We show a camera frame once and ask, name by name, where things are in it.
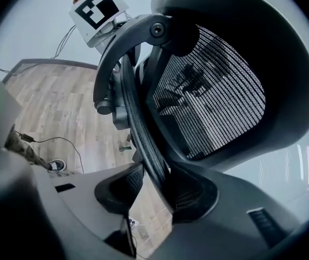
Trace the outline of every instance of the mesh backrest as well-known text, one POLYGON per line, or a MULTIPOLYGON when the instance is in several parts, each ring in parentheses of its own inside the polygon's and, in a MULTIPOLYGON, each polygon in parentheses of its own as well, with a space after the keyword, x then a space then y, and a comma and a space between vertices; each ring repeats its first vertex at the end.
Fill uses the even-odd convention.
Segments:
POLYGON ((260 81, 228 43, 199 27, 185 57, 171 56, 153 101, 172 138, 201 159, 254 127, 265 110, 260 81))

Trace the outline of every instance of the power cord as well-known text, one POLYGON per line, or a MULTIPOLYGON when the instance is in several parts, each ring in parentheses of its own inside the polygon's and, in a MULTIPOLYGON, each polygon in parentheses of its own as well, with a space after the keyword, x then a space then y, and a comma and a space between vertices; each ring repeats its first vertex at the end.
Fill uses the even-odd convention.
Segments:
POLYGON ((167 209, 166 207, 164 209, 161 209, 148 223, 145 223, 145 224, 138 224, 138 226, 145 226, 145 225, 148 225, 150 224, 162 211, 164 211, 165 209, 167 209))
POLYGON ((167 219, 167 221, 164 222, 164 224, 163 224, 161 227, 159 227, 159 229, 158 229, 157 231, 155 231, 152 235, 150 235, 150 236, 148 237, 147 240, 145 240, 142 244, 140 244, 140 245, 137 246, 136 248, 139 248, 140 246, 142 246, 143 244, 145 244, 146 242, 148 242, 159 230, 161 230, 161 229, 164 227, 164 225, 167 224, 167 222, 168 222, 171 218, 172 218, 172 216, 170 216, 170 217, 167 219))
POLYGON ((18 132, 18 131, 16 131, 16 130, 15 130, 15 132, 19 135, 19 137, 21 138, 21 140, 24 140, 24 141, 26 141, 26 142, 37 142, 37 143, 41 143, 41 142, 46 142, 46 141, 50 141, 50 140, 54 140, 54 139, 62 139, 62 140, 65 140, 65 141, 71 143, 71 145, 73 146, 73 148, 74 148, 75 151, 77 152, 78 156, 80 157, 80 163, 81 163, 82 173, 84 174, 84 169, 83 169, 83 165, 82 165, 81 155, 80 155, 80 153, 78 152, 78 150, 76 149, 75 145, 74 145, 71 141, 69 141, 69 140, 67 140, 66 138, 63 138, 63 137, 61 137, 61 136, 56 136, 56 137, 54 137, 54 138, 50 138, 50 139, 47 139, 47 140, 44 140, 44 141, 36 141, 36 140, 34 140, 33 137, 31 137, 31 136, 29 136, 29 135, 27 135, 27 134, 20 133, 20 132, 18 132))
MULTIPOLYGON (((136 245, 135 245, 135 247, 137 248, 137 240, 136 240, 136 238, 134 237, 134 235, 132 234, 132 237, 134 238, 134 240, 135 240, 135 243, 136 243, 136 245)), ((138 254, 138 253, 136 253, 136 255, 138 255, 138 256, 140 256, 141 258, 143 258, 143 259, 147 259, 147 258, 144 258, 143 256, 141 256, 140 254, 138 254)))
POLYGON ((1 72, 4 72, 4 73, 10 73, 12 76, 17 76, 23 72, 25 72, 26 70, 30 69, 30 68, 33 68, 33 67, 36 67, 38 66, 39 64, 43 64, 43 63, 49 63, 51 60, 54 60, 56 57, 58 57, 60 55, 60 53, 62 52, 62 50, 64 49, 66 43, 68 42, 71 34, 74 32, 74 30, 76 29, 76 25, 72 26, 69 31, 65 34, 65 36, 62 38, 61 42, 59 43, 58 47, 57 47, 57 50, 56 50, 56 54, 54 57, 51 57, 49 58, 47 61, 45 62, 42 62, 42 63, 36 63, 36 64, 33 64, 32 66, 29 66, 29 67, 26 67, 18 72, 15 72, 15 73, 12 73, 11 71, 9 70, 5 70, 5 69, 2 69, 0 68, 0 71, 1 72))

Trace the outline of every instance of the camouflage fabric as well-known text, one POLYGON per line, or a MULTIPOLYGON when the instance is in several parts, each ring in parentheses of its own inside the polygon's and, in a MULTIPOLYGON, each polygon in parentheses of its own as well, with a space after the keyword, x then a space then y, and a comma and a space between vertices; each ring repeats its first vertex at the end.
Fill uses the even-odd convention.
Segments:
POLYGON ((11 131, 8 135, 8 138, 5 142, 5 148, 9 151, 13 151, 23 157, 31 164, 31 165, 37 165, 42 166, 46 168, 46 170, 49 172, 49 176, 51 178, 53 177, 65 177, 72 174, 75 174, 75 172, 70 171, 51 171, 51 165, 44 161, 42 158, 40 158, 38 155, 35 154, 34 150, 26 144, 24 141, 22 141, 19 137, 19 135, 15 131, 15 126, 11 128, 11 131))

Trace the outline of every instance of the laminate flooring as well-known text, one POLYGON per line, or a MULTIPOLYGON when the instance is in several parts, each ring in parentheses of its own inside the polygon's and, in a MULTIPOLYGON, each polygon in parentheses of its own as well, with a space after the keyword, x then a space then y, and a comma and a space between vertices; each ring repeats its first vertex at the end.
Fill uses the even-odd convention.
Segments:
MULTIPOLYGON (((22 70, 32 64, 23 64, 22 70)), ((134 148, 120 152, 129 130, 118 131, 112 115, 99 115, 93 105, 96 70, 40 64, 11 77, 6 83, 9 93, 22 106, 15 129, 36 141, 63 137, 75 144, 80 159, 70 143, 54 139, 31 143, 44 160, 63 159, 67 169, 90 173, 132 162, 134 148)), ((171 232, 171 214, 165 209, 155 187, 146 175, 130 216, 140 224, 132 227, 139 254, 147 258, 171 232)))

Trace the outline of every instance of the black cable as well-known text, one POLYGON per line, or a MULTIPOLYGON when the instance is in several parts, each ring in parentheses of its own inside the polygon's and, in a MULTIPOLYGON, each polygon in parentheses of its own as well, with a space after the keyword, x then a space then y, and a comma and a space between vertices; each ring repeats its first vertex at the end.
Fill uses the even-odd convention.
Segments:
POLYGON ((77 150, 77 148, 75 147, 75 145, 74 145, 71 141, 69 141, 69 140, 67 140, 66 138, 63 138, 63 137, 61 137, 61 136, 56 136, 56 137, 54 137, 54 138, 50 138, 50 139, 47 139, 47 140, 44 140, 44 141, 36 141, 36 140, 34 140, 33 137, 31 137, 31 136, 28 136, 28 135, 26 135, 26 134, 22 134, 22 133, 20 133, 20 132, 18 132, 18 131, 16 131, 16 130, 14 130, 14 131, 15 131, 18 135, 21 136, 21 139, 24 139, 23 137, 26 137, 26 139, 24 139, 24 140, 25 140, 25 141, 28 141, 28 142, 37 142, 37 143, 39 143, 39 142, 46 142, 46 141, 50 141, 50 140, 54 140, 54 139, 62 139, 62 140, 66 140, 67 142, 71 143, 71 145, 74 147, 75 151, 77 152, 78 156, 80 157, 80 163, 81 163, 82 173, 84 174, 84 169, 83 169, 83 165, 82 165, 81 155, 80 155, 80 153, 78 152, 78 150, 77 150))
POLYGON ((44 62, 41 62, 41 63, 36 63, 36 64, 33 64, 32 66, 29 66, 29 67, 26 67, 18 72, 15 72, 15 73, 12 73, 11 71, 8 71, 8 70, 5 70, 5 69, 2 69, 0 68, 0 71, 1 72, 4 72, 4 73, 10 73, 12 74, 12 76, 17 76, 23 72, 25 72, 26 70, 30 69, 30 68, 33 68, 33 67, 36 67, 40 64, 44 64, 44 63, 49 63, 51 60, 54 60, 56 57, 58 57, 60 55, 60 53, 62 52, 63 48, 65 47, 66 43, 68 42, 71 34, 73 33, 73 31, 75 30, 76 28, 76 25, 72 26, 69 31, 64 35, 64 37, 62 38, 61 42, 59 43, 58 47, 57 47, 57 50, 56 50, 56 54, 54 57, 51 57, 49 59, 47 59, 47 61, 44 61, 44 62))
POLYGON ((63 140, 68 141, 69 143, 71 143, 71 145, 74 147, 75 151, 77 152, 78 156, 80 157, 80 163, 81 163, 81 167, 82 167, 82 173, 84 174, 84 169, 83 169, 83 165, 82 165, 81 155, 80 155, 80 153, 78 152, 78 150, 76 149, 75 145, 74 145, 71 141, 69 141, 69 140, 67 140, 66 138, 63 138, 63 137, 61 137, 61 136, 56 136, 56 137, 54 137, 54 138, 50 138, 50 139, 47 139, 47 140, 44 140, 44 141, 35 141, 35 140, 34 140, 34 142, 37 142, 37 143, 39 143, 39 142, 46 142, 46 141, 50 141, 50 140, 54 140, 54 139, 63 139, 63 140))
MULTIPOLYGON (((134 237, 134 235, 132 234, 132 237, 134 238, 134 240, 135 240, 135 243, 136 243, 136 245, 135 245, 135 247, 137 248, 137 240, 136 240, 136 238, 134 237)), ((140 256, 141 258, 143 258, 143 259, 147 259, 147 258, 144 258, 143 256, 141 256, 140 254, 138 254, 138 253, 136 253, 136 255, 138 255, 138 256, 140 256)))
POLYGON ((137 240, 136 240, 136 238, 134 237, 134 235, 133 235, 133 234, 132 234, 132 237, 134 238, 135 243, 136 243, 135 247, 137 247, 137 240))
POLYGON ((147 259, 147 258, 142 257, 142 256, 141 256, 140 254, 138 254, 138 253, 136 253, 136 255, 140 256, 140 257, 143 258, 143 259, 147 259))

